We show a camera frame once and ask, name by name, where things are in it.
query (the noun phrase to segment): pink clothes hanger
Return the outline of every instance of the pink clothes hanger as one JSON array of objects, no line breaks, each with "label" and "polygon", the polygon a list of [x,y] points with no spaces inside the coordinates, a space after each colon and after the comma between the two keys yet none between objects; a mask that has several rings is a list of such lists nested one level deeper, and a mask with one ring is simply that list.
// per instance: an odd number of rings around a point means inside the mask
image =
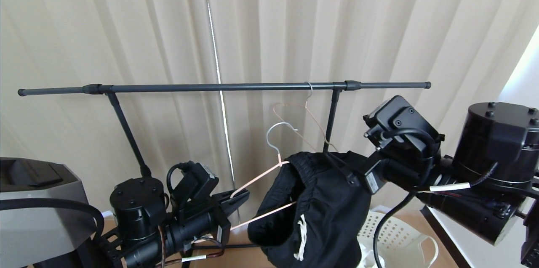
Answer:
[{"label": "pink clothes hanger", "polygon": [[[316,120],[316,118],[314,117],[314,115],[312,114],[312,112],[309,110],[309,108],[307,107],[307,102],[309,100],[309,98],[312,96],[312,85],[309,83],[309,82],[306,82],[307,84],[309,84],[310,86],[310,94],[308,95],[308,97],[305,99],[305,105],[299,105],[299,104],[296,104],[296,103],[276,103],[275,105],[273,105],[273,113],[275,113],[275,115],[279,118],[279,120],[281,120],[282,122],[284,122],[285,120],[283,120],[283,118],[281,118],[281,116],[277,113],[277,111],[275,111],[275,107],[277,105],[282,105],[283,107],[287,107],[287,106],[296,106],[296,107],[300,107],[300,108],[303,108],[305,109],[310,117],[314,120],[314,122],[316,122],[316,124],[318,125],[318,128],[320,128],[320,132],[322,132],[322,136],[324,137],[324,141],[328,144],[328,145],[331,145],[333,147],[333,149],[335,149],[335,151],[339,152],[339,150],[335,147],[335,145],[331,144],[328,140],[326,140],[326,133],[324,131],[324,129],[322,128],[322,126],[320,125],[320,122],[318,122],[318,120]],[[302,140],[304,140],[304,142],[307,143],[307,145],[309,145],[309,147],[313,150],[313,151],[316,151],[316,148],[311,145],[305,138],[304,136],[302,136],[297,130],[295,130],[296,134],[300,136],[300,138],[302,138]]]},{"label": "pink clothes hanger", "polygon": [[[275,170],[275,168],[281,167],[281,166],[283,166],[284,164],[289,163],[288,161],[282,161],[282,160],[281,160],[281,152],[279,151],[279,149],[277,148],[277,146],[271,144],[271,143],[270,143],[270,140],[269,140],[269,135],[270,135],[271,130],[273,130],[273,128],[275,128],[276,126],[279,126],[279,125],[288,125],[292,130],[297,131],[297,129],[294,128],[290,123],[288,123],[288,122],[279,122],[279,123],[277,123],[277,124],[271,126],[271,127],[269,128],[268,132],[266,132],[266,142],[267,142],[267,144],[268,144],[270,147],[272,147],[272,149],[275,149],[275,150],[277,151],[277,159],[279,160],[279,162],[278,162],[275,166],[273,166],[272,168],[269,168],[268,170],[266,170],[265,172],[263,172],[263,173],[260,174],[259,176],[256,176],[256,178],[250,180],[249,182],[247,182],[246,184],[244,184],[244,185],[241,186],[240,188],[236,189],[236,191],[234,191],[234,192],[231,194],[231,196],[230,196],[231,198],[233,198],[234,195],[236,195],[237,193],[239,193],[240,191],[242,191],[243,189],[245,189],[245,188],[246,188],[247,186],[249,186],[250,184],[252,184],[252,183],[256,182],[258,179],[262,178],[262,176],[265,176],[266,174],[268,174],[268,173],[270,173],[271,171]],[[283,210],[283,209],[285,209],[285,208],[288,208],[288,207],[294,205],[295,203],[296,203],[296,201],[293,201],[292,203],[289,203],[289,204],[284,205],[284,206],[282,206],[282,207],[280,207],[280,208],[277,208],[277,209],[275,209],[275,210],[272,210],[272,211],[270,211],[270,212],[268,212],[268,213],[266,213],[266,214],[263,214],[263,215],[261,215],[261,216],[257,216],[256,218],[252,218],[251,220],[248,220],[247,222],[243,222],[243,223],[241,223],[241,224],[239,224],[239,225],[237,225],[237,226],[232,227],[230,230],[234,230],[234,229],[239,228],[239,227],[241,227],[241,226],[247,225],[247,224],[249,224],[250,222],[254,222],[255,220],[260,220],[261,218],[264,218],[264,217],[266,217],[266,216],[268,216],[268,215],[274,214],[274,213],[276,213],[277,211],[281,211],[281,210]]]}]

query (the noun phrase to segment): drawstring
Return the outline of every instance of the drawstring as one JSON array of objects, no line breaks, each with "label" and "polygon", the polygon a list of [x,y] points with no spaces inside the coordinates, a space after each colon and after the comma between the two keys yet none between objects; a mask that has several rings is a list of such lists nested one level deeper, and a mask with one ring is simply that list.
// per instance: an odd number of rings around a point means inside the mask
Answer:
[{"label": "drawstring", "polygon": [[300,244],[300,249],[298,250],[298,253],[294,253],[294,258],[296,260],[299,260],[300,262],[303,261],[305,244],[307,243],[307,223],[305,222],[305,215],[302,214],[301,218],[303,221],[299,220],[298,224],[300,225],[300,232],[302,233],[302,243]]}]

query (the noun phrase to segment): white hanger hook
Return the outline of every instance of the white hanger hook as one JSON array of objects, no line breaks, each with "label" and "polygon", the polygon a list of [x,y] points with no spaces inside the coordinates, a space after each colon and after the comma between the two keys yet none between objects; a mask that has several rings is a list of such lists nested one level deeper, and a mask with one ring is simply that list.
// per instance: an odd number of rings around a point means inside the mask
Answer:
[{"label": "white hanger hook", "polygon": [[275,150],[277,151],[277,154],[278,154],[278,155],[281,155],[281,152],[279,151],[279,149],[277,148],[277,146],[275,146],[275,145],[273,145],[273,144],[270,143],[270,140],[269,140],[269,135],[270,135],[270,133],[269,133],[269,132],[271,132],[271,130],[272,130],[273,128],[275,128],[276,126],[283,125],[283,124],[288,125],[288,126],[289,126],[292,130],[294,130],[294,131],[298,131],[298,130],[297,130],[296,128],[294,128],[294,126],[292,126],[289,122],[278,122],[277,124],[274,124],[273,126],[271,126],[271,127],[269,128],[268,132],[266,132],[266,142],[268,143],[268,145],[269,145],[272,149],[275,149]]},{"label": "white hanger hook", "polygon": [[310,96],[312,96],[312,85],[309,83],[309,82],[306,82],[307,84],[309,84],[310,86],[310,94],[308,95],[308,97],[305,99],[305,103],[307,103],[307,101],[309,100]]}]

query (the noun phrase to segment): white plastic basket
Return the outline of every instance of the white plastic basket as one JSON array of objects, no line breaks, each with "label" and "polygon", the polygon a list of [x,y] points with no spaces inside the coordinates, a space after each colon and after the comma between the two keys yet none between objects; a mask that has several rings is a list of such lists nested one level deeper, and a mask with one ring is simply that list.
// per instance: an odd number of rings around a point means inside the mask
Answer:
[{"label": "white plastic basket", "polygon": [[[368,249],[372,249],[372,235],[383,216],[369,211],[358,233],[358,241]],[[430,260],[425,260],[422,249],[426,239],[430,239],[435,246],[435,254]],[[438,257],[438,244],[432,237],[422,234],[402,220],[390,218],[380,232],[378,251],[379,256],[385,260],[385,268],[429,268]]]}]

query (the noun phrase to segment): curtain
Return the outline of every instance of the curtain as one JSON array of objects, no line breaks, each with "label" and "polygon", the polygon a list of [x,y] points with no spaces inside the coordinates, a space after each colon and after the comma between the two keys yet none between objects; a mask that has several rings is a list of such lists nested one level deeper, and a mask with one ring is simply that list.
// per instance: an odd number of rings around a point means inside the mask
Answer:
[{"label": "curtain", "polygon": [[[17,90],[218,82],[207,0],[1,0],[1,24],[2,156],[65,164],[101,210],[140,177],[108,99]],[[192,160],[216,173],[216,191],[233,188],[219,93],[118,97],[154,177]]]},{"label": "curtain", "polygon": [[[421,82],[429,90],[343,92],[331,142],[369,155],[362,115],[403,95],[439,132],[452,154],[467,107],[497,98],[535,28],[539,0],[209,0],[223,82]],[[277,163],[266,130],[272,106],[303,105],[306,91],[224,95],[237,186]],[[315,91],[309,108],[325,128],[331,93]],[[322,150],[315,122],[297,107],[279,110]],[[312,151],[286,126],[270,134],[283,158]],[[277,174],[251,188],[240,218],[251,218]],[[393,207],[404,191],[385,187],[373,205]],[[411,209],[417,209],[418,202]]]}]

